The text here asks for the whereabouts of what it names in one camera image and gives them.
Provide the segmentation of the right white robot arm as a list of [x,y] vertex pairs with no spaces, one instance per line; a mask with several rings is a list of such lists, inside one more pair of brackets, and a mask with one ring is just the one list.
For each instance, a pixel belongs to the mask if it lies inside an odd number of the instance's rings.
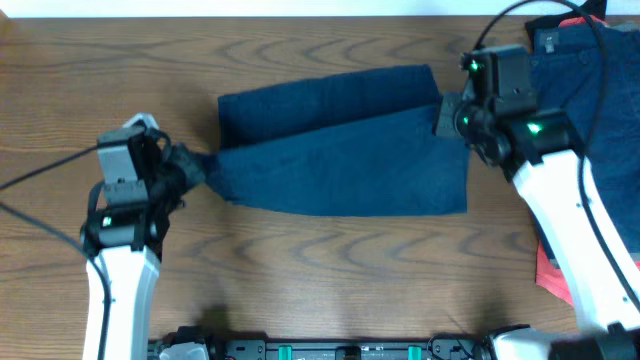
[[488,334],[477,359],[636,359],[639,270],[592,176],[580,137],[559,109],[507,117],[459,93],[446,94],[434,133],[463,140],[505,178],[539,224],[567,283],[577,335],[511,326]]

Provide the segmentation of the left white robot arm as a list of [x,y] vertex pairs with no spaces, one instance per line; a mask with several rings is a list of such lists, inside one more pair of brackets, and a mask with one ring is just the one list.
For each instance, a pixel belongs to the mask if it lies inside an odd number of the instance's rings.
[[89,284],[82,356],[144,359],[169,217],[204,169],[182,144],[167,154],[155,145],[102,147],[99,160],[104,179],[90,191],[81,228]]

